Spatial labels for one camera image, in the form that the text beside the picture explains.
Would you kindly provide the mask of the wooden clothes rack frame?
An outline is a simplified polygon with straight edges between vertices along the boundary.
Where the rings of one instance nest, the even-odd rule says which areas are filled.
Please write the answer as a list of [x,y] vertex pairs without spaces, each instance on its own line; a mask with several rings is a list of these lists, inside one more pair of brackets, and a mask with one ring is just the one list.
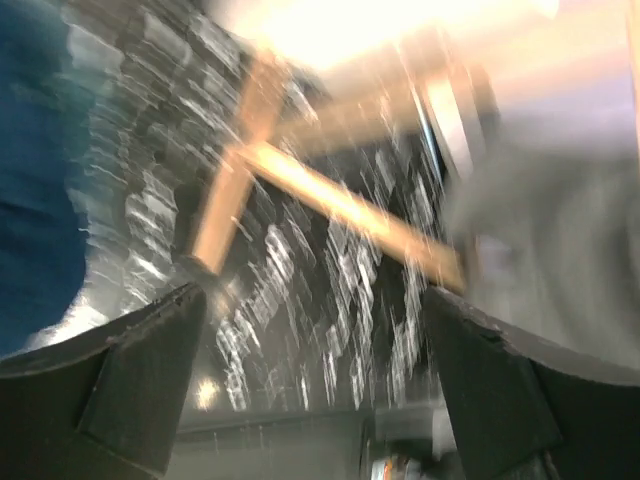
[[312,209],[368,237],[383,252],[419,268],[429,279],[460,293],[465,288],[456,251],[420,233],[400,218],[355,196],[347,188],[270,145],[290,70],[283,59],[261,50],[252,62],[235,116],[245,135],[226,147],[193,245],[192,258],[219,273],[224,265],[255,176]]

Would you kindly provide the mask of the grey shorts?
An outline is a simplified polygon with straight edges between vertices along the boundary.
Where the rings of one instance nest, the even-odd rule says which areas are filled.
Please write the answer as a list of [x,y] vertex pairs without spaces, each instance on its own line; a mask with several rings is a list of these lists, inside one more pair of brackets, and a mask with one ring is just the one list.
[[455,242],[489,244],[469,301],[570,351],[639,366],[639,165],[505,149],[449,186]]

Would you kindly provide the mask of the white box with stickers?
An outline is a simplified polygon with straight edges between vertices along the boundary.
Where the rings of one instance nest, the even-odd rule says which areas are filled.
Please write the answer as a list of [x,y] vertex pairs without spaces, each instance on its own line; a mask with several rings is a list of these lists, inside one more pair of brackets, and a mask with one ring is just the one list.
[[485,33],[430,27],[407,37],[377,84],[321,105],[315,117],[280,122],[269,141],[329,153],[384,138],[392,126],[417,129],[418,102],[435,113],[483,112],[587,85],[626,65],[624,10],[621,1],[587,1]]

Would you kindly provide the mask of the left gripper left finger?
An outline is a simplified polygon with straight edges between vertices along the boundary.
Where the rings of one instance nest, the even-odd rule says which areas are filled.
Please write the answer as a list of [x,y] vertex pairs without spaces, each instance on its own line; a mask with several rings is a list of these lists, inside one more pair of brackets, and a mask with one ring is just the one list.
[[69,340],[1,362],[4,479],[159,479],[206,314],[185,284]]

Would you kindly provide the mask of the navy blue shorts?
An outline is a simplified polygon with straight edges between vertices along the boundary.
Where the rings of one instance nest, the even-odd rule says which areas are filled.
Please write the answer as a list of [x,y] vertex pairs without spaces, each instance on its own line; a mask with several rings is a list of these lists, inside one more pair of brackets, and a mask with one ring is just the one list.
[[86,275],[86,217],[68,188],[102,72],[74,52],[55,1],[1,4],[1,354],[57,324]]

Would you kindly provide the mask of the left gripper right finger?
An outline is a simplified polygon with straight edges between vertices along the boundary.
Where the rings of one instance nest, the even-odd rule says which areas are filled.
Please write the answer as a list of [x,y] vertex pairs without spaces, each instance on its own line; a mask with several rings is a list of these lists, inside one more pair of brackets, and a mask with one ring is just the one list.
[[426,327],[469,479],[636,479],[639,373],[431,287]]

